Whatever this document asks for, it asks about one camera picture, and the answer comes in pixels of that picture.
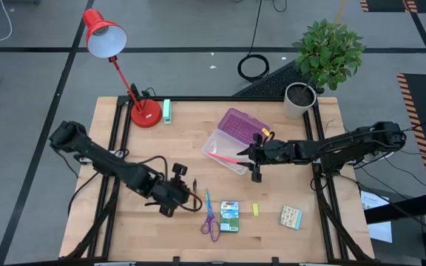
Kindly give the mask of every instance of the gray floor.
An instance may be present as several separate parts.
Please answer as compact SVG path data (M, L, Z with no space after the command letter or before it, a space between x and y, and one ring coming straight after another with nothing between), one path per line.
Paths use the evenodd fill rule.
M11 38L0 47L70 47L87 0L42 0L39 6L6 1L13 22ZM128 47L247 47L257 14L258 0L95 0L107 19L128 32ZM264 1L256 46L290 47L314 20L333 21L340 0L296 0L284 13ZM419 15L426 29L426 14ZM348 1L342 23L349 24L368 47L425 47L408 13L364 13L358 1ZM0 38L9 30L0 7ZM80 47L85 47L84 37ZM158 95L232 95L248 85L236 73L245 53L124 53L119 64L140 89L152 86ZM294 53L264 53L277 69L297 57ZM27 167L36 147L67 54L1 53L0 77L0 244L13 211ZM392 120L408 127L396 74L426 74L426 54L364 54L358 74L336 92L349 129L378 120ZM248 62L246 74L259 72L260 64ZM72 65L53 128L62 120L77 120L89 127L95 100L124 93L114 68L88 53L78 53ZM45 148L27 203L22 211L6 263L55 259L67 221L67 204L75 178L59 157ZM409 134L406 151L417 151ZM396 153L390 159L426 183L419 156ZM403 194L419 196L426 188L386 162L368 171ZM360 182L388 191L365 173ZM382 259L409 263L411 258L376 250Z

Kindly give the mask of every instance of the yellow eraser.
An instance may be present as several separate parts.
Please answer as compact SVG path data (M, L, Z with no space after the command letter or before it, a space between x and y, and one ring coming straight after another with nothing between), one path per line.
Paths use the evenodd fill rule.
M252 213L254 216L259 216L259 205L252 203Z
M271 133L269 133L269 131L267 131L267 129L263 129L263 133L268 137L271 135Z

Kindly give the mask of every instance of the scissors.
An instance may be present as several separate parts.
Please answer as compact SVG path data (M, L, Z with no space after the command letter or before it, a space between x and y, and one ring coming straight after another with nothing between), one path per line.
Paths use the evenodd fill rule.
M202 234L210 233L212 241L216 242L220 237L220 223L214 218L212 202L210 201L210 194L208 190L206 191L206 206L208 206L208 216L200 230Z

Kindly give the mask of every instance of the pink marker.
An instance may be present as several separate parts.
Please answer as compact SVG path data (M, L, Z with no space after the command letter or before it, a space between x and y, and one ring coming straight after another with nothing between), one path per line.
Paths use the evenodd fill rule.
M222 156L222 155L214 154L212 152L208 152L208 155L216 157L216 158L220 158L221 160L225 160L225 161L230 162L230 163L239 163L240 162L238 160L234 160L234 159L229 158L229 157L225 157L225 156Z

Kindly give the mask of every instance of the purple plastic container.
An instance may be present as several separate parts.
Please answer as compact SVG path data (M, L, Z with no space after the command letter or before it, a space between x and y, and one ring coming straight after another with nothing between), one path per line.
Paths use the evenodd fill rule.
M254 133L259 133L264 138L266 136L263 133L263 129L270 131L266 124L234 108L230 108L227 111L220 121L218 129L247 145L254 142L252 138Z

